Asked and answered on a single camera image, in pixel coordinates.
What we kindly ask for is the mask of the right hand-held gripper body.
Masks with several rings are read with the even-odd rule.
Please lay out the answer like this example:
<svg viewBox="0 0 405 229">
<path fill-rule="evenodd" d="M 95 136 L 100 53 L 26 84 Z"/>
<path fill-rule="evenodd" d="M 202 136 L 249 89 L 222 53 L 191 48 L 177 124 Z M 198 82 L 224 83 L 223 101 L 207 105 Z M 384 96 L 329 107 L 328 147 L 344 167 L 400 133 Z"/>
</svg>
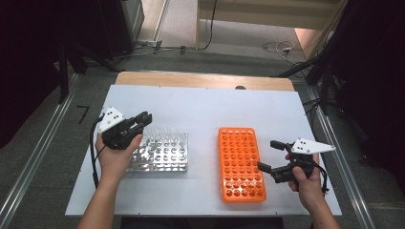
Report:
<svg viewBox="0 0 405 229">
<path fill-rule="evenodd" d="M 276 183 L 295 180 L 292 173 L 293 167 L 301 167 L 307 177 L 310 177 L 315 167 L 321 169 L 314 160 L 313 155 L 318 153 L 331 152 L 334 146 L 305 139 L 297 138 L 293 143 L 285 143 L 289 155 L 289 164 L 283 167 L 271 168 L 271 176 Z"/>
</svg>

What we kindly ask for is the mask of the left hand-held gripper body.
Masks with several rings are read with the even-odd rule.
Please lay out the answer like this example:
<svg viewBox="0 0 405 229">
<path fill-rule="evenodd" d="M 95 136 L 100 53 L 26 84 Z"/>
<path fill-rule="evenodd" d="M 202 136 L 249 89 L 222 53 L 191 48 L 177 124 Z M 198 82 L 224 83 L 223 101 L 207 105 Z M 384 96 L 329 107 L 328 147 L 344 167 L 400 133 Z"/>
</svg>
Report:
<svg viewBox="0 0 405 229">
<path fill-rule="evenodd" d="M 97 130 L 103 143 L 112 150 L 126 149 L 134 138 L 128 134 L 131 121 L 135 121 L 135 118 L 127 118 L 116 108 L 108 107 Z"/>
</svg>

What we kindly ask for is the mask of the orange plastic test tube rack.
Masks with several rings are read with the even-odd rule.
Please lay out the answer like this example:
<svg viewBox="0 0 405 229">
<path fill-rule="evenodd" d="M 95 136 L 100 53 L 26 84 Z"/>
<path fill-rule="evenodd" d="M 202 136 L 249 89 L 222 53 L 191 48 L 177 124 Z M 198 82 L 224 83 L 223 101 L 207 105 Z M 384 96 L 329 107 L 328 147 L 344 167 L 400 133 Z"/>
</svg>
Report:
<svg viewBox="0 0 405 229">
<path fill-rule="evenodd" d="M 266 200 L 255 131 L 252 128 L 222 127 L 218 131 L 222 199 L 228 203 Z"/>
</svg>

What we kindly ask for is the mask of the clear test tube rack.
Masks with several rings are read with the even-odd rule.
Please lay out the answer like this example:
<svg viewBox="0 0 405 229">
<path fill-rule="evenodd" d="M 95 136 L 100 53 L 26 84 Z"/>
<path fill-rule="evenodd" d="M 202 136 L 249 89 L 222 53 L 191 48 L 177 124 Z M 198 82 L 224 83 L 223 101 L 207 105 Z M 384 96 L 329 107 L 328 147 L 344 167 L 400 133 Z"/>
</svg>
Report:
<svg viewBox="0 0 405 229">
<path fill-rule="evenodd" d="M 139 148 L 133 152 L 129 172 L 187 171 L 188 135 L 184 146 L 168 146 L 150 142 L 145 134 Z"/>
</svg>

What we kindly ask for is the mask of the person's right hand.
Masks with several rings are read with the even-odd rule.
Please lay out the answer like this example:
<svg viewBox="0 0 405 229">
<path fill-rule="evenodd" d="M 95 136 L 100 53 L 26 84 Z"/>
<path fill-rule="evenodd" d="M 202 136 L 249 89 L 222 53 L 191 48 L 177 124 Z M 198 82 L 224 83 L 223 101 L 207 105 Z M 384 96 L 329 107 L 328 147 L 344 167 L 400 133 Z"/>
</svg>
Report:
<svg viewBox="0 0 405 229">
<path fill-rule="evenodd" d="M 292 173 L 295 181 L 288 183 L 293 192 L 297 192 L 302 205 L 311 215 L 319 212 L 325 203 L 321 190 L 321 178 L 318 168 L 314 168 L 310 177 L 307 177 L 301 167 L 293 167 Z"/>
</svg>

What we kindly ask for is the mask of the person's left hand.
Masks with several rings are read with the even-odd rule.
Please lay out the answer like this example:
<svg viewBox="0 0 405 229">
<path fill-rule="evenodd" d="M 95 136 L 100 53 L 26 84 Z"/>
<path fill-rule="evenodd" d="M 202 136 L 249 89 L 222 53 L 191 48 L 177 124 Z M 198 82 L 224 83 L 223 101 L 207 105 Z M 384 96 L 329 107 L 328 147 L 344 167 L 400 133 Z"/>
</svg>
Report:
<svg viewBox="0 0 405 229">
<path fill-rule="evenodd" d="M 137 135 L 126 149 L 112 150 L 103 143 L 101 135 L 97 136 L 96 151 L 101 168 L 98 190 L 107 186 L 119 185 L 129 166 L 132 154 L 139 147 L 142 138 L 143 135 Z"/>
</svg>

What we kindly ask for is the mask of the white table board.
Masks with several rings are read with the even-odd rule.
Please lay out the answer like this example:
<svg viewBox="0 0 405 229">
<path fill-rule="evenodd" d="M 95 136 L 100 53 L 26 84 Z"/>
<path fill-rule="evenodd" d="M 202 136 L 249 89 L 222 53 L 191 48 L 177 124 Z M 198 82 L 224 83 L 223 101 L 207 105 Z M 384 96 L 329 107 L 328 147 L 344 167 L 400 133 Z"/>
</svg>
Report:
<svg viewBox="0 0 405 229">
<path fill-rule="evenodd" d="M 286 165 L 285 154 L 270 148 L 272 139 L 310 139 L 312 132 L 296 92 L 147 86 L 111 86 L 104 104 L 125 115 L 152 114 L 152 128 L 188 135 L 184 173 L 129 173 L 121 181 L 116 214 L 139 217 L 262 217 L 304 215 L 307 211 L 285 183 L 265 176 L 266 200 L 225 203 L 221 197 L 218 131 L 250 127 L 260 159 Z"/>
</svg>

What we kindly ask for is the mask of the light wooden table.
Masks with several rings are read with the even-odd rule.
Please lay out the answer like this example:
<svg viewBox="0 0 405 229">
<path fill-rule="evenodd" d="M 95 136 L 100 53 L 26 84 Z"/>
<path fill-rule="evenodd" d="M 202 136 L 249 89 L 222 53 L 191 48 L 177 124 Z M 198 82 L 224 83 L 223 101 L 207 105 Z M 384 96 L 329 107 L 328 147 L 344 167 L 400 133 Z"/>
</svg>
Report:
<svg viewBox="0 0 405 229">
<path fill-rule="evenodd" d="M 118 74 L 116 84 L 215 89 L 235 89 L 242 85 L 255 91 L 294 91 L 292 82 L 287 78 L 208 73 L 122 72 Z"/>
</svg>

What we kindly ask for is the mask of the black tripod stand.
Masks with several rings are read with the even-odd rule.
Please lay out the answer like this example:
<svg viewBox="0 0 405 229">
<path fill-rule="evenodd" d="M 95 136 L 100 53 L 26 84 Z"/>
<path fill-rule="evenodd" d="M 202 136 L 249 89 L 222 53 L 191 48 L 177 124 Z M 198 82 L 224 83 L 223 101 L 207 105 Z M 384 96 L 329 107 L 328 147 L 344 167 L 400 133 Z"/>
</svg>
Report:
<svg viewBox="0 0 405 229">
<path fill-rule="evenodd" d="M 309 69 L 309 73 L 304 77 L 306 83 L 311 86 L 321 82 L 320 96 L 315 100 L 315 104 L 321 109 L 323 115 L 328 116 L 328 106 L 332 105 L 332 102 L 329 101 L 329 90 L 332 81 L 331 66 L 328 62 L 329 52 L 327 50 L 323 50 L 305 62 L 296 63 L 290 61 L 284 55 L 284 51 L 280 51 L 278 48 L 275 48 L 275 51 L 292 65 L 291 69 L 283 73 L 279 73 L 278 77 L 287 78 L 291 75 L 299 73 L 302 70 Z"/>
</svg>

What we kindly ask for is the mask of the black metal stand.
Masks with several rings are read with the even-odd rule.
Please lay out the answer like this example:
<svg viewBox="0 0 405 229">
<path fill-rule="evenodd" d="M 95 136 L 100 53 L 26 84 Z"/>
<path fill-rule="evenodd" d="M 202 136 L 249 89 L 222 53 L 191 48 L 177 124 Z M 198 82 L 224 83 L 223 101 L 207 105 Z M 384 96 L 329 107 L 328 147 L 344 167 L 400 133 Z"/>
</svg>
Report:
<svg viewBox="0 0 405 229">
<path fill-rule="evenodd" d="M 79 45 L 71 41 L 59 41 L 58 42 L 58 67 L 60 78 L 60 97 L 58 103 L 64 102 L 69 94 L 69 82 L 68 82 L 68 64 L 71 64 L 76 73 L 86 73 L 87 66 L 84 62 L 83 56 L 88 56 L 95 60 L 96 63 L 107 68 L 108 70 L 116 73 L 123 72 L 123 69 L 119 69 L 114 65 L 107 62 L 101 56 L 95 52 L 87 49 L 86 47 Z"/>
</svg>

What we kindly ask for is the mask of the black curtain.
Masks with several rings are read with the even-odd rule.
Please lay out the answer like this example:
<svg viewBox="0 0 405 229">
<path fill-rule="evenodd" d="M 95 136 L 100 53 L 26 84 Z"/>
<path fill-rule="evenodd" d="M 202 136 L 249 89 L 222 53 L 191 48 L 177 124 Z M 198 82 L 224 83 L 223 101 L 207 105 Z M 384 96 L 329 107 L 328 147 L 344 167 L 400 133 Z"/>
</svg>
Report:
<svg viewBox="0 0 405 229">
<path fill-rule="evenodd" d="M 349 0 L 333 38 L 328 61 L 344 81 L 336 100 L 363 153 L 405 195 L 405 0 Z"/>
<path fill-rule="evenodd" d="M 0 0 L 0 148 L 65 82 L 54 65 L 62 55 L 87 71 L 98 14 L 98 0 Z"/>
</svg>

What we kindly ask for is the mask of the grey cabinet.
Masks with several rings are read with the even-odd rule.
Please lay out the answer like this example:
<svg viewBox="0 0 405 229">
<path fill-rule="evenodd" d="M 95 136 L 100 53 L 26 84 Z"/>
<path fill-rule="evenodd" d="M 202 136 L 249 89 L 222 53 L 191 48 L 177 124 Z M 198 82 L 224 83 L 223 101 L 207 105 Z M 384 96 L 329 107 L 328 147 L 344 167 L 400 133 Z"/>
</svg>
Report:
<svg viewBox="0 0 405 229">
<path fill-rule="evenodd" d="M 131 53 L 144 21 L 141 0 L 98 0 L 112 57 Z"/>
</svg>

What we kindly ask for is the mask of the beige wooden cabinet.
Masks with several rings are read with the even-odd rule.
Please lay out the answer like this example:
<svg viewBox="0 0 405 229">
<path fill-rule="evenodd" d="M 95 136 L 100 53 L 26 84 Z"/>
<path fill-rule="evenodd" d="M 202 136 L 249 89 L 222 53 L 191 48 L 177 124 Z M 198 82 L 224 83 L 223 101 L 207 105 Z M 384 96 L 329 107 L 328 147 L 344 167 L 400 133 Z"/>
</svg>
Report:
<svg viewBox="0 0 405 229">
<path fill-rule="evenodd" d="M 196 47 L 200 22 L 214 16 L 220 21 L 294 28 L 306 58 L 321 50 L 322 43 L 339 23 L 349 0 L 198 0 Z"/>
</svg>

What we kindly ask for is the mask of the aluminium floor rail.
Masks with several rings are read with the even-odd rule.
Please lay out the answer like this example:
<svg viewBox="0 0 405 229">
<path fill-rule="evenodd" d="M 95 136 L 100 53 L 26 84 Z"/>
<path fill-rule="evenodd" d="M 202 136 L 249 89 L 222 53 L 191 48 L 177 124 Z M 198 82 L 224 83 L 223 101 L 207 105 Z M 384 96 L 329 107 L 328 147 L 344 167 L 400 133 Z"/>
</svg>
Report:
<svg viewBox="0 0 405 229">
<path fill-rule="evenodd" d="M 77 85 L 83 78 L 80 73 L 74 73 L 69 81 L 68 86 L 71 90 L 68 92 L 62 102 L 58 103 L 53 109 L 52 116 L 47 120 L 46 127 L 40 132 L 36 144 L 30 145 L 31 153 L 24 164 L 24 168 L 19 173 L 18 178 L 10 187 L 4 200 L 0 203 L 0 229 L 7 229 L 12 217 L 15 214 L 21 200 L 25 196 L 32 179 L 46 154 L 53 136 L 56 133 L 62 118 L 67 112 L 72 99 L 75 95 Z"/>
<path fill-rule="evenodd" d="M 329 172 L 331 189 L 342 211 L 338 221 L 345 229 L 376 229 L 356 176 L 357 170 L 362 169 L 363 165 L 358 161 L 360 152 L 349 121 L 340 116 L 337 107 L 332 104 L 326 107 L 328 115 L 325 115 L 316 106 L 321 94 L 315 87 L 305 88 L 305 98 L 308 101 L 305 108 L 313 107 L 309 111 L 309 123 L 315 138 L 335 147 L 332 153 L 324 153 L 322 159 Z"/>
</svg>

